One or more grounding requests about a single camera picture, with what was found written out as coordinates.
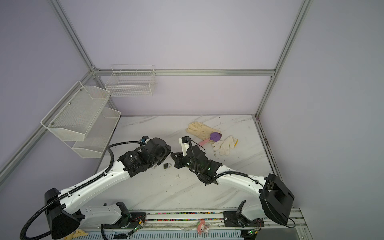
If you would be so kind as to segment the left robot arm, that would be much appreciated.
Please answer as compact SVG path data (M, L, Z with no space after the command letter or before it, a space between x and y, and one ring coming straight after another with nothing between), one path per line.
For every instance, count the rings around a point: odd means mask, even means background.
M160 165L171 153L171 147L160 138L144 136L137 143L138 148L112 159L106 169L76 186L62 191L52 188L45 193L44 213L50 228L49 236L58 240L80 226L95 224L97 220L101 224L128 225L130 214L122 203L112 205L118 208L116 211L107 206L96 213L92 213L91 208L85 205L112 186Z

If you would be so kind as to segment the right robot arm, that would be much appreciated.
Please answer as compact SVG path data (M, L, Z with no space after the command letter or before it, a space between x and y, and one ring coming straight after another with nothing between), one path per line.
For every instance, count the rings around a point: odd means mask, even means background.
M176 168L188 168L204 185L226 185L253 196L243 200L236 211L237 221L242 227L251 222L268 218L274 223L294 228L289 221L294 194L274 175L258 177L235 171L219 162L209 160L198 146L183 145L183 150L171 153Z

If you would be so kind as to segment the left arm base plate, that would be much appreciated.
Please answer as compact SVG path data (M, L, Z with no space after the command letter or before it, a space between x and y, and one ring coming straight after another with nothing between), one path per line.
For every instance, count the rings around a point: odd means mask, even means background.
M134 229L140 223L144 224L147 214L144 212L134 212L130 213L129 217L123 217L121 223L121 229Z

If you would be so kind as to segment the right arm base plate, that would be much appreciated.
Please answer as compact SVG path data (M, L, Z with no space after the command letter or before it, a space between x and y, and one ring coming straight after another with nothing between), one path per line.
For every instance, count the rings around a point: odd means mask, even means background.
M236 211L224 211L224 224L225 227L264 227L263 219L248 220L242 214L237 214Z

